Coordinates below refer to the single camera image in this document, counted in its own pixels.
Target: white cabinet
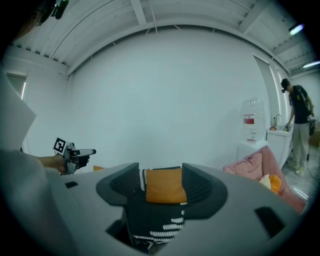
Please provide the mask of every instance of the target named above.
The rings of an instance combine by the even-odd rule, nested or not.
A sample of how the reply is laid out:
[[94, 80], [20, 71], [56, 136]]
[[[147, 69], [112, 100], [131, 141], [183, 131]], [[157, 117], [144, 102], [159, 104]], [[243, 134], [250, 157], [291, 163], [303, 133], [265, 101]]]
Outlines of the white cabinet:
[[293, 128], [290, 127], [289, 131], [284, 131], [284, 129], [284, 125], [278, 125], [277, 130], [266, 131], [266, 140], [269, 142], [269, 148], [272, 150], [280, 168], [285, 164], [292, 149]]

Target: black cap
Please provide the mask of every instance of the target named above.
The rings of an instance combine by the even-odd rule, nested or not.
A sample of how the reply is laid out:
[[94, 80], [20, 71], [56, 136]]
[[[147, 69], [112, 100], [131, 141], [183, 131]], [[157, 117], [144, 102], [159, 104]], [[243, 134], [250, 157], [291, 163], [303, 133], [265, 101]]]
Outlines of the black cap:
[[282, 79], [282, 82], [281, 82], [281, 86], [283, 89], [287, 89], [287, 86], [290, 85], [290, 82], [288, 79]]
[[286, 92], [288, 85], [290, 85], [289, 80], [286, 79], [286, 78], [282, 79], [281, 86], [282, 86], [283, 89], [281, 91], [282, 91], [283, 94]]

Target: cable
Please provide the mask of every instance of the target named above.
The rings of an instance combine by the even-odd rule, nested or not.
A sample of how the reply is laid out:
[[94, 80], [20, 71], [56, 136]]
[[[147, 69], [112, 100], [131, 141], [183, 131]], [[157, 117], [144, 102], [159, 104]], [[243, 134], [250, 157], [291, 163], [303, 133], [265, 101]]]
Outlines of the cable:
[[314, 178], [315, 181], [318, 182], [318, 184], [320, 185], [320, 177], [319, 177], [318, 175], [313, 176], [312, 173], [311, 173], [311, 171], [310, 171], [310, 167], [309, 167], [309, 153], [308, 153], [308, 155], [306, 156], [306, 162], [307, 162], [308, 171], [309, 171], [311, 177]]
[[111, 0], [111, 1], [109, 1], [109, 2], [104, 3], [103, 5], [101, 5], [101, 6], [98, 7], [97, 9], [95, 9], [94, 11], [90, 12], [90, 13], [89, 13], [87, 16], [85, 16], [77, 25], [75, 25], [75, 26], [71, 29], [71, 31], [64, 37], [64, 39], [60, 42], [60, 44], [59, 44], [58, 47], [55, 49], [55, 51], [54, 51], [54, 53], [52, 54], [52, 56], [50, 57], [50, 59], [53, 59], [53, 57], [55, 56], [55, 54], [56, 54], [57, 50], [59, 49], [59, 47], [61, 46], [61, 44], [65, 41], [65, 39], [70, 35], [70, 33], [71, 33], [72, 31], [74, 31], [74, 29], [75, 29], [81, 22], [83, 22], [86, 18], [88, 18], [91, 14], [93, 14], [94, 12], [96, 12], [97, 10], [99, 10], [100, 8], [106, 6], [107, 4], [109, 4], [109, 3], [113, 2], [113, 1], [115, 1], [115, 0]]

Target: orange cushion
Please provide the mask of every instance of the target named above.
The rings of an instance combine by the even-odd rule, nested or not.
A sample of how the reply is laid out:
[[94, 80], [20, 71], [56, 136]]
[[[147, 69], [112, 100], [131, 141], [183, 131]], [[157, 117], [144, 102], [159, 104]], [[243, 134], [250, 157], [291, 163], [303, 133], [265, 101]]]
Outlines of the orange cushion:
[[93, 166], [93, 171], [95, 172], [95, 171], [100, 171], [100, 170], [103, 170], [103, 169], [105, 169], [105, 168], [103, 168], [103, 167], [100, 167], [100, 166]]
[[146, 170], [146, 196], [150, 203], [186, 203], [187, 195], [182, 187], [182, 169]]
[[277, 175], [270, 175], [269, 179], [271, 182], [271, 191], [278, 194], [281, 188], [281, 179]]

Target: ceiling light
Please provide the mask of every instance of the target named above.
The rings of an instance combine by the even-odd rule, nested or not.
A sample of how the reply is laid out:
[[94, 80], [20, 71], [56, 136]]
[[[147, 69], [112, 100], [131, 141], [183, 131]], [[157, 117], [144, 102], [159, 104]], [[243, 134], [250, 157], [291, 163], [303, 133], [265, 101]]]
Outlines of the ceiling light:
[[299, 31], [301, 31], [304, 28], [304, 24], [296, 24], [294, 26], [292, 26], [289, 31], [290, 31], [290, 35], [293, 36], [296, 33], [298, 33]]
[[309, 68], [309, 67], [312, 67], [312, 66], [315, 66], [315, 65], [318, 65], [320, 64], [320, 61], [314, 61], [314, 62], [311, 62], [311, 63], [308, 63], [306, 65], [304, 65], [303, 67], [306, 69], [306, 68]]

